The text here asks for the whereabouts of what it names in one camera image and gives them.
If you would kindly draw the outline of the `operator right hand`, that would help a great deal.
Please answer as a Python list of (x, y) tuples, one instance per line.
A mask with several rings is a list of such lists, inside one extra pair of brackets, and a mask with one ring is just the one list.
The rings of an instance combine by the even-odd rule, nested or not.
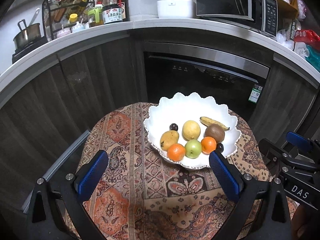
[(292, 239), (319, 239), (319, 211), (297, 207), (291, 220)]

